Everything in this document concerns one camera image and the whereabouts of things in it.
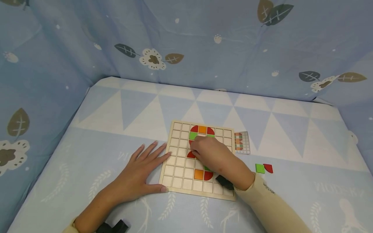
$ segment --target beige sleeve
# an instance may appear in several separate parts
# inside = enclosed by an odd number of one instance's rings
[[[311,233],[297,213],[256,175],[254,183],[246,190],[235,187],[236,193],[255,212],[268,233]]]

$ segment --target orange square tile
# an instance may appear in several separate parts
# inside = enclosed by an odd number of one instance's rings
[[[194,170],[194,178],[196,180],[203,180],[203,171],[202,170]]]
[[[198,129],[198,133],[206,133],[207,127],[206,126],[200,126]]]

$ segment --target grid board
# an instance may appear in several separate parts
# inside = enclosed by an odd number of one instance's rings
[[[215,179],[218,174],[190,151],[190,143],[196,136],[214,137],[230,151],[234,150],[233,129],[174,120],[166,148],[171,156],[162,165],[159,183],[171,192],[235,201],[234,191],[222,187]]]
[[[237,154],[250,154],[249,134],[247,131],[234,133]]]

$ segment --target white flower pattern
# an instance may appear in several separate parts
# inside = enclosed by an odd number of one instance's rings
[[[155,49],[146,48],[142,51],[143,57],[140,57],[140,62],[144,66],[148,66],[152,70],[164,70],[166,64],[162,61],[162,56]]]
[[[19,140],[13,144],[9,141],[0,141],[0,176],[6,170],[14,170],[27,160],[26,152],[30,145],[26,140]]]
[[[312,91],[317,93],[324,89],[325,87],[329,86],[334,80],[338,78],[338,76],[330,76],[320,82],[314,82],[311,84]]]

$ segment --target green square tile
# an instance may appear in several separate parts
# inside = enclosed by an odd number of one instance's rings
[[[189,133],[189,140],[194,140],[197,137],[198,133],[190,132]]]
[[[255,164],[255,168],[256,168],[256,171],[257,173],[266,173],[266,170],[264,169],[264,165],[263,164]]]

